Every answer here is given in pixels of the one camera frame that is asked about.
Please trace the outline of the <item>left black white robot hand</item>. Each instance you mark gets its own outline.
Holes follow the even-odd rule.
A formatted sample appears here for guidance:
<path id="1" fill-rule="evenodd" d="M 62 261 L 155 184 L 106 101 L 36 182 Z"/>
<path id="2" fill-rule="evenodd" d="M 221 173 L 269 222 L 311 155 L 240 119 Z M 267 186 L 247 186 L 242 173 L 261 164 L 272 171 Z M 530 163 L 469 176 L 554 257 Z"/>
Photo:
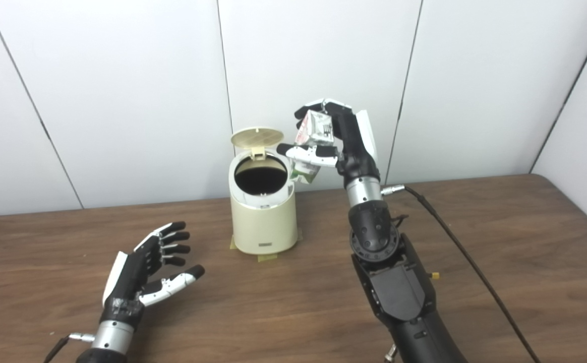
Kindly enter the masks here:
<path id="1" fill-rule="evenodd" d="M 190 246 L 179 243 L 190 238 L 186 227 L 185 221 L 168 223 L 150 232 L 132 252 L 118 252 L 103 292 L 101 323 L 111 320 L 137 329 L 147 307 L 183 291 L 204 275 L 204 267 L 194 265 L 150 281 L 164 266 L 187 264 L 181 255 L 189 253 Z"/>

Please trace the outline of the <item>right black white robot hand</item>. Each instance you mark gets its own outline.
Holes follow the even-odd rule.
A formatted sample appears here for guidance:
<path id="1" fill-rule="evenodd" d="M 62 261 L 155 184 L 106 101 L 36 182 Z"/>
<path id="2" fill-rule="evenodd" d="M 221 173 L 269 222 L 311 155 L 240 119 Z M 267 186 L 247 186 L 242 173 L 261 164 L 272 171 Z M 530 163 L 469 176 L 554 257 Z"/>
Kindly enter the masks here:
<path id="1" fill-rule="evenodd" d="M 290 179 L 310 185 L 322 168 L 335 168 L 343 184 L 372 177 L 381 180 L 377 148 L 366 110 L 333 99 L 319 99 L 294 112 L 295 141 L 280 143 L 276 152 L 291 161 Z"/>

